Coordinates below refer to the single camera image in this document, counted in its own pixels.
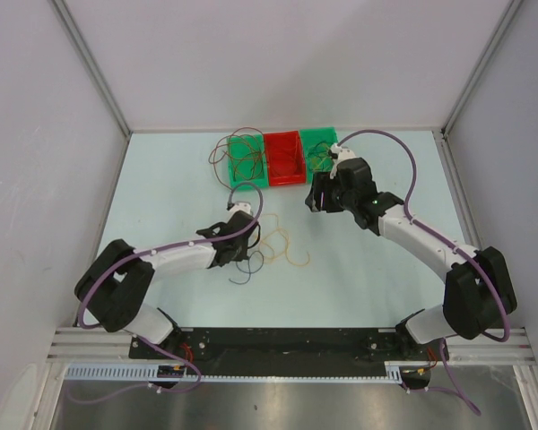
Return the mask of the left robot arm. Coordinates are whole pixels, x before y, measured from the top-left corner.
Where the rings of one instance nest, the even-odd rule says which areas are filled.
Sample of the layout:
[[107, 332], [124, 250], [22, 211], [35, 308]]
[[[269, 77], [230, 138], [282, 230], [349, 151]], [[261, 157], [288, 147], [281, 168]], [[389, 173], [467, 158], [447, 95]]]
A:
[[74, 294], [105, 331], [127, 331], [148, 340], [159, 357], [172, 357], [180, 347], [178, 325], [165, 311], [144, 302], [150, 285], [179, 273], [245, 260], [249, 238], [258, 227], [250, 213], [232, 209], [228, 221], [198, 230], [196, 241], [137, 251], [116, 239], [82, 275]]

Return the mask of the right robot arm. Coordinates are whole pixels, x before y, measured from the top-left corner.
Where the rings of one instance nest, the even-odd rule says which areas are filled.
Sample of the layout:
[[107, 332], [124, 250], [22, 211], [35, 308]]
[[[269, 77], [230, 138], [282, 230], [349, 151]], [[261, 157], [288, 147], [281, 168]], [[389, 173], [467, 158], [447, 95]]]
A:
[[315, 173], [305, 204], [313, 212], [348, 211], [360, 228], [401, 246], [443, 281], [442, 304], [397, 324], [395, 347], [402, 357], [418, 358], [433, 340], [472, 340], [497, 323], [510, 327], [517, 301], [502, 252], [458, 244], [421, 223], [402, 199], [377, 189], [364, 159], [336, 161], [333, 171]]

